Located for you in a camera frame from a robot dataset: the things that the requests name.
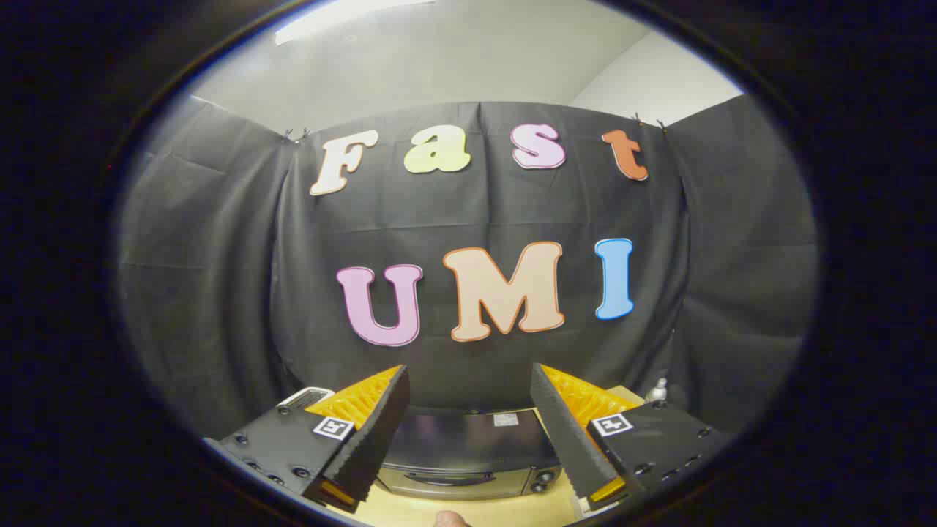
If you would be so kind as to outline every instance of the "orange letter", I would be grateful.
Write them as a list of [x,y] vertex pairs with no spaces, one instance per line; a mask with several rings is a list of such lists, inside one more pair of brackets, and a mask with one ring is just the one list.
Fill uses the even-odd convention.
[[604,133],[602,140],[612,145],[612,154],[621,173],[636,181],[647,179],[647,169],[634,160],[634,152],[641,151],[640,144],[628,139],[628,134],[623,130]]
[[563,248],[556,242],[532,243],[521,251],[511,281],[483,248],[460,248],[442,257],[442,264],[452,269],[458,292],[459,326],[453,339],[460,342],[481,340],[491,335],[482,323],[482,306],[501,333],[507,334],[514,319],[527,303],[518,327],[533,333],[560,327],[565,317],[557,301],[557,260]]

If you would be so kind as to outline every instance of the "fingertip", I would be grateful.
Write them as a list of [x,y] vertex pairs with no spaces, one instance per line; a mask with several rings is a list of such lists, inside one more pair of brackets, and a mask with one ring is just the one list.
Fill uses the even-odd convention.
[[434,527],[467,527],[466,521],[451,510],[440,510],[436,514]]

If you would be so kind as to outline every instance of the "ceiling light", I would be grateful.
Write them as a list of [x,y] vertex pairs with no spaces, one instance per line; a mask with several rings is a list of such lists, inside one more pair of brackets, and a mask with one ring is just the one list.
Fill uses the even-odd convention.
[[276,32],[276,45],[311,35],[328,27],[386,8],[413,4],[433,4],[435,0],[334,0],[288,23]]

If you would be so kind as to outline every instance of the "letter m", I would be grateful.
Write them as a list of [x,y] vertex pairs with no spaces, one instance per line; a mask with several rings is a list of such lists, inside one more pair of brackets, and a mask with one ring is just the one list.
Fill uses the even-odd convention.
[[461,248],[446,254],[442,264],[452,269],[458,292],[459,326],[453,339],[481,340],[491,334],[482,323],[482,307],[498,331],[507,334],[521,305],[527,305],[518,327],[529,333],[560,327],[566,320],[557,299],[557,261],[563,248],[555,242],[536,242],[524,248],[511,281],[504,278],[483,248]]

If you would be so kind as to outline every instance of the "white bottle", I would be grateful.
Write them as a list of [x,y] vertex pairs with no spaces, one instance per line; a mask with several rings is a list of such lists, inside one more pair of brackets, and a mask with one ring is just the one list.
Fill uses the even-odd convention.
[[666,400],[667,399],[667,380],[659,379],[657,385],[651,388],[647,395],[645,396],[645,401],[651,402],[652,400]]

